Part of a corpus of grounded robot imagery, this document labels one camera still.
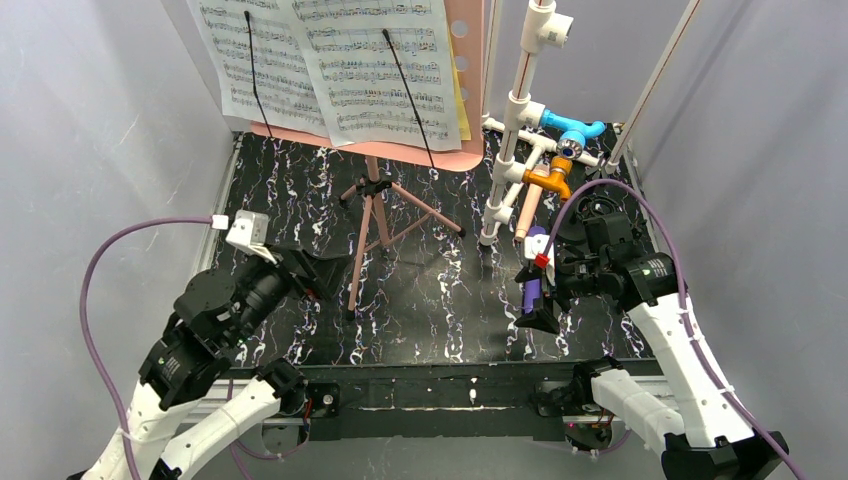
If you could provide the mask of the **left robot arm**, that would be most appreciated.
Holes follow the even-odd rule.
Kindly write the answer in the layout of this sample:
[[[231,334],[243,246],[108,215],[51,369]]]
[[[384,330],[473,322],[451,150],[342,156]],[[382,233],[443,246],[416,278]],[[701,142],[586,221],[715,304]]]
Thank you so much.
[[[351,258],[271,246],[234,271],[207,269],[175,300],[162,337],[139,369],[130,406],[94,464],[78,479],[188,479],[245,430],[306,401],[304,376],[277,359],[257,369],[239,394],[190,430],[184,419],[233,365],[249,339],[287,298],[332,300]]]

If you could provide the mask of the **purple microphone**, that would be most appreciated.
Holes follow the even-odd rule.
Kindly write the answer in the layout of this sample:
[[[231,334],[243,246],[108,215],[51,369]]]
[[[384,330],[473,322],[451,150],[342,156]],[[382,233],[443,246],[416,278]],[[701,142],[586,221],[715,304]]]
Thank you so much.
[[[528,234],[535,235],[539,233],[547,234],[547,231],[544,227],[541,226],[532,226],[529,230]],[[536,280],[528,283],[524,283],[523,286],[523,297],[522,297],[522,310],[524,314],[528,314],[533,310],[534,302],[537,298],[541,296],[542,293],[542,282]]]

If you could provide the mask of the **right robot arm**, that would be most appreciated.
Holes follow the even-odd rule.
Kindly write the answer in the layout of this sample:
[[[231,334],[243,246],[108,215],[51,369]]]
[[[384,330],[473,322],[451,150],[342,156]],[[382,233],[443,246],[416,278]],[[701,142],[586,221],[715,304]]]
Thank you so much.
[[[610,297],[649,343],[676,405],[641,387],[611,356],[578,363],[566,386],[535,395],[552,415],[595,407],[622,419],[656,453],[668,479],[765,479],[788,446],[778,431],[761,433],[740,413],[715,357],[680,293],[671,256],[646,254],[622,212],[582,220],[584,247],[531,252],[516,282],[540,281],[540,293],[516,326],[558,332],[555,307],[582,297]]]

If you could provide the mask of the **sheet music pages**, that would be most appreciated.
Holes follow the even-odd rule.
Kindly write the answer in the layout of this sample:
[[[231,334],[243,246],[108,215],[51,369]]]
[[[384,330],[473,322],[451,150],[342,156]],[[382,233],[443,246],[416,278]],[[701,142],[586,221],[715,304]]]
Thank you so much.
[[[441,1],[283,1],[335,146],[457,150],[461,135]]]

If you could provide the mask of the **pink microphone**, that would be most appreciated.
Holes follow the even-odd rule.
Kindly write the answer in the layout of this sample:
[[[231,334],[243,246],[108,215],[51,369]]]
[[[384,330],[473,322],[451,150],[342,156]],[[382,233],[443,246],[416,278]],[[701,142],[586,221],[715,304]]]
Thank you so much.
[[[514,242],[520,244],[528,236],[530,227],[533,225],[536,210],[544,192],[541,186],[532,183],[524,183],[526,194],[514,232]]]

